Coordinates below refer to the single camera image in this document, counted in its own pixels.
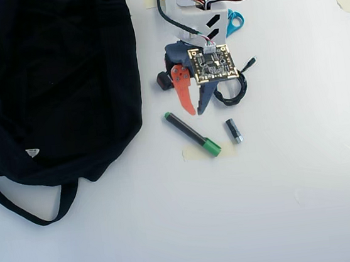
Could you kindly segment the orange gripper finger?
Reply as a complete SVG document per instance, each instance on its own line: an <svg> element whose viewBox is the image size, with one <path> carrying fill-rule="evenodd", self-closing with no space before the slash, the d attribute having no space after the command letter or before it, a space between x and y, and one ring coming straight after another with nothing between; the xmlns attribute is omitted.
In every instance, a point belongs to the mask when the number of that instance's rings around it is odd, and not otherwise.
<svg viewBox="0 0 350 262"><path fill-rule="evenodd" d="M172 67L170 76L172 77L173 86L180 100L181 106L190 114L195 116L195 108L190 98L190 72L189 69L181 64Z"/></svg>

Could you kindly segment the blue-grey gripper finger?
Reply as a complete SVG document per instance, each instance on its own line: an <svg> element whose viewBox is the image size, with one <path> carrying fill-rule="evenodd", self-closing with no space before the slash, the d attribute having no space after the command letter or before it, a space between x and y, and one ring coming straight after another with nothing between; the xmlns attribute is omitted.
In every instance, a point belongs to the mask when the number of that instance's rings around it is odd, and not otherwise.
<svg viewBox="0 0 350 262"><path fill-rule="evenodd" d="M200 85L199 87L199 103L197 108L198 115L202 115L207 108L207 105L210 103L214 92L217 89L217 82L206 82Z"/></svg>

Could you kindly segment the white and blue-grey gripper body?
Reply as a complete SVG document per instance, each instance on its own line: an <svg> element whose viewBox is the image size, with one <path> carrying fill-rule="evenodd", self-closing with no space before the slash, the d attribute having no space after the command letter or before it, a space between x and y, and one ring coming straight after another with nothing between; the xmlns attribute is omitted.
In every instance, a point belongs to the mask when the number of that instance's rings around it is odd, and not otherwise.
<svg viewBox="0 0 350 262"><path fill-rule="evenodd" d="M207 43L204 37L207 37L216 45L225 45L228 6L226 3L217 3L211 7L212 9L207 11L194 6L174 7L170 11L162 8L161 11L171 20L200 32L200 35L194 35L166 21L168 29L186 45L203 48Z"/></svg>

